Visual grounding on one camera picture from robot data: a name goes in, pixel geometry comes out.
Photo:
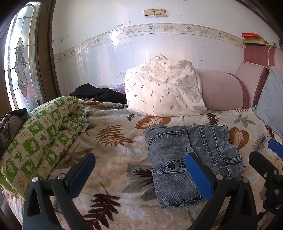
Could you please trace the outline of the blue denim jeans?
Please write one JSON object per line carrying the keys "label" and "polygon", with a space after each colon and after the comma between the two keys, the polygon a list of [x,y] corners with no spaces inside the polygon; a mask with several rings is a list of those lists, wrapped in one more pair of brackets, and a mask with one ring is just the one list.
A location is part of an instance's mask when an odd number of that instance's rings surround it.
{"label": "blue denim jeans", "polygon": [[239,180],[243,160],[230,143],[229,129],[219,125],[160,126],[144,131],[155,194],[162,208],[191,206],[205,198],[199,193],[185,163],[196,154],[215,174]]}

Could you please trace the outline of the dark olive clothing heap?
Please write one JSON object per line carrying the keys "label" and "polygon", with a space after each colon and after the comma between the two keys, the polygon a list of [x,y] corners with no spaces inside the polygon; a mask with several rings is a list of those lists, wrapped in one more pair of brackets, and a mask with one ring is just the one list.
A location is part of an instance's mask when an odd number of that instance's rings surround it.
{"label": "dark olive clothing heap", "polygon": [[0,153],[1,158],[16,136],[22,125],[28,120],[29,114],[26,108],[14,110],[1,117],[0,128]]}

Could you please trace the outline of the light blue quilted pillow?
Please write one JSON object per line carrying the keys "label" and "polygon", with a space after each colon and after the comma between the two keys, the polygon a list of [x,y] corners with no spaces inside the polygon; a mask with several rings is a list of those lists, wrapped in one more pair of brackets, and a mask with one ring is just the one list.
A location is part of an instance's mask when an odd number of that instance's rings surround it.
{"label": "light blue quilted pillow", "polygon": [[270,67],[270,73],[262,89],[258,104],[253,112],[282,139],[283,104],[282,104],[282,74],[275,66]]}

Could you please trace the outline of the pink round bolster cushion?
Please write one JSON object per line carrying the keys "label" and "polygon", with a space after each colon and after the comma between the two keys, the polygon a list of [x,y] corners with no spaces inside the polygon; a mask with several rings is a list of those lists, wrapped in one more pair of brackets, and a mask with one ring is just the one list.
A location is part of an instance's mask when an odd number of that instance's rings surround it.
{"label": "pink round bolster cushion", "polygon": [[205,106],[209,110],[249,108],[249,93],[243,81],[231,73],[197,70]]}

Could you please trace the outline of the leaf pattern bed blanket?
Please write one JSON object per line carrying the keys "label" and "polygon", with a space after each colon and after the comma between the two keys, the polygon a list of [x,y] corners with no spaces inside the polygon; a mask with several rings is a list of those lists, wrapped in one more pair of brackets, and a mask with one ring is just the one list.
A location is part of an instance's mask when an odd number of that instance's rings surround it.
{"label": "leaf pattern bed blanket", "polygon": [[279,170],[282,160],[267,143],[279,136],[252,109],[207,111],[200,116],[137,116],[120,103],[89,103],[85,107],[88,129],[81,133],[51,173],[65,173],[85,154],[96,166],[74,204],[91,229],[188,229],[205,201],[187,208],[161,208],[155,196],[144,130],[153,125],[226,125],[231,142],[239,148],[254,193],[257,211],[263,211],[264,179],[249,166],[257,150]]}

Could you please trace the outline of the pink maroon headboard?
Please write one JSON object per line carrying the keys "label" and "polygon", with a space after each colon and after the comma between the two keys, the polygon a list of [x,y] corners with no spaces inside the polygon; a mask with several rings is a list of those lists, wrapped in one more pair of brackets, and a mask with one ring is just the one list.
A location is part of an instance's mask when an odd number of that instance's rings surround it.
{"label": "pink maroon headboard", "polygon": [[282,74],[282,48],[249,45],[244,49],[243,64],[236,76],[249,93],[249,108],[258,103],[270,67],[275,66]]}

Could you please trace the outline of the green white rolled quilt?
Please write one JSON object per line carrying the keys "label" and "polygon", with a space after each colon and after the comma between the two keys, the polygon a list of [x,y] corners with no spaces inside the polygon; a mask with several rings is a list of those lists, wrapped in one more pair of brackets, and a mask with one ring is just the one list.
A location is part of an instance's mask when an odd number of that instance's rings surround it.
{"label": "green white rolled quilt", "polygon": [[46,180],[81,131],[82,101],[62,96],[34,109],[1,158],[1,186],[26,197],[32,178]]}

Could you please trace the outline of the stack of books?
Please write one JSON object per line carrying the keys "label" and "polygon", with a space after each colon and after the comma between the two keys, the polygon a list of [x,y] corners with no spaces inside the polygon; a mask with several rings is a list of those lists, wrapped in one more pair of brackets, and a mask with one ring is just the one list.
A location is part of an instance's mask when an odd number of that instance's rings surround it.
{"label": "stack of books", "polygon": [[242,33],[243,43],[245,45],[269,45],[269,42],[263,39],[259,34]]}

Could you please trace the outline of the white patterned pillow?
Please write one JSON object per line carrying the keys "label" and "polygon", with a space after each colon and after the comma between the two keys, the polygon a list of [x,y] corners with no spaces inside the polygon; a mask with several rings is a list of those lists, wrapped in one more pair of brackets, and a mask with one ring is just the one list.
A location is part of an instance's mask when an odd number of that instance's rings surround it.
{"label": "white patterned pillow", "polygon": [[170,60],[159,54],[128,69],[124,82],[131,114],[198,116],[207,111],[201,78],[187,60]]}

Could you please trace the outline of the black garment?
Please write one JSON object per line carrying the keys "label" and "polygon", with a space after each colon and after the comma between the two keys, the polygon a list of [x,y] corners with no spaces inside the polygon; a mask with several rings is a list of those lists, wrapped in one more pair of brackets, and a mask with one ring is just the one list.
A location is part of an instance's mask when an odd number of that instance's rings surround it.
{"label": "black garment", "polygon": [[75,89],[74,92],[70,93],[70,96],[77,97],[79,99],[94,99],[99,102],[111,102],[111,103],[127,103],[126,96],[122,93],[114,91],[109,88],[96,88],[91,84],[87,83],[81,85]]}

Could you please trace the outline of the stained glass window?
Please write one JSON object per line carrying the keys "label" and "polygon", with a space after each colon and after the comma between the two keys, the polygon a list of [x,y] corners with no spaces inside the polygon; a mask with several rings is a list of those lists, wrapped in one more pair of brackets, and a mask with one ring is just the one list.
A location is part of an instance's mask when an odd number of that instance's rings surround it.
{"label": "stained glass window", "polygon": [[12,110],[31,113],[43,103],[36,70],[35,33],[40,2],[30,1],[13,17],[5,42],[4,70]]}

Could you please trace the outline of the brown wooden window frame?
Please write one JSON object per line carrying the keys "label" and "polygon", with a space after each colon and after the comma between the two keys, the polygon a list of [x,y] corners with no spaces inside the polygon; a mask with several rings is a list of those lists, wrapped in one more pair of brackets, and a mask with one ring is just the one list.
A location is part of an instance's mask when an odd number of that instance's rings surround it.
{"label": "brown wooden window frame", "polygon": [[52,20],[56,1],[39,1],[35,31],[36,71],[43,102],[61,96],[52,48]]}

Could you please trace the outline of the beige wall switch panel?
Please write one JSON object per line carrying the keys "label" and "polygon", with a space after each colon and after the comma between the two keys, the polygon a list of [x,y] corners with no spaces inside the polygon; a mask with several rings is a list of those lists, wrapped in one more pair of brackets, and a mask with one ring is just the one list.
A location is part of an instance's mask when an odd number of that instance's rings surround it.
{"label": "beige wall switch panel", "polygon": [[143,12],[145,17],[167,17],[165,9],[146,9]]}

